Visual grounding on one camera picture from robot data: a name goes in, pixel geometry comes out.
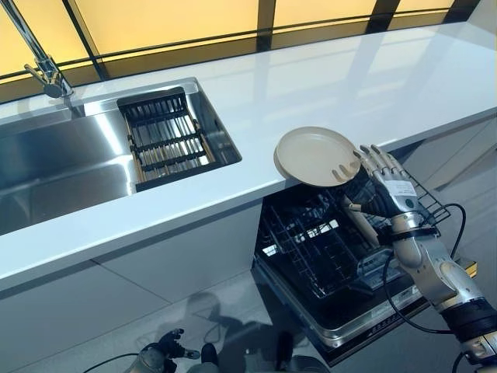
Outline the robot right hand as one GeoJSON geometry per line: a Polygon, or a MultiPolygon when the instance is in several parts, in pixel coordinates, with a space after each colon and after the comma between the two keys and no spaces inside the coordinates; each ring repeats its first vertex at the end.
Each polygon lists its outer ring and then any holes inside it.
{"type": "Polygon", "coordinates": [[[350,197],[346,207],[383,218],[413,213],[419,209],[419,199],[407,172],[390,153],[376,145],[361,145],[353,150],[374,187],[374,195],[364,203],[350,197]]]}

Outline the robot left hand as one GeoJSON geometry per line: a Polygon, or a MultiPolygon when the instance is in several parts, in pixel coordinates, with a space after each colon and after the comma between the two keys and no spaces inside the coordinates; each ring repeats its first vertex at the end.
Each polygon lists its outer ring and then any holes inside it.
{"type": "Polygon", "coordinates": [[[179,340],[184,334],[184,329],[177,328],[167,332],[158,341],[158,349],[162,352],[165,358],[187,358],[190,360],[200,359],[198,350],[190,350],[183,347],[179,340]]]}

